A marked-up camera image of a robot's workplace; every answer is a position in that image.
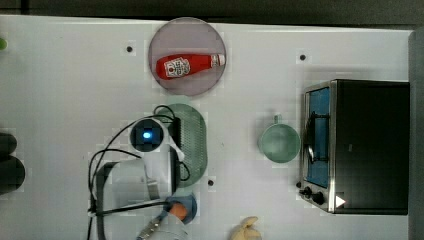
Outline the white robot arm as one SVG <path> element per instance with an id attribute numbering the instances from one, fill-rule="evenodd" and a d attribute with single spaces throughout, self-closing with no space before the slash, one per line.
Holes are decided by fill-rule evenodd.
<path id="1" fill-rule="evenodd" d="M 191 196 L 177 197 L 180 120 L 157 115 L 129 125 L 129 160 L 97 167 L 91 179 L 95 240 L 189 240 L 185 225 L 197 210 Z M 178 217 L 172 208 L 189 214 Z"/>

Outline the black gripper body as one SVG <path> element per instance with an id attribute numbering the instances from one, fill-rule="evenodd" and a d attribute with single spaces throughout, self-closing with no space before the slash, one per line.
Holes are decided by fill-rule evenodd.
<path id="1" fill-rule="evenodd" d="M 177 147 L 181 146 L 181 120 L 176 118 L 169 125 L 169 133 L 171 139 L 174 141 Z M 177 151 L 174 147 L 170 148 L 170 159 L 171 159 L 171 186 L 172 192 L 175 192 L 180 183 L 180 163 Z"/>

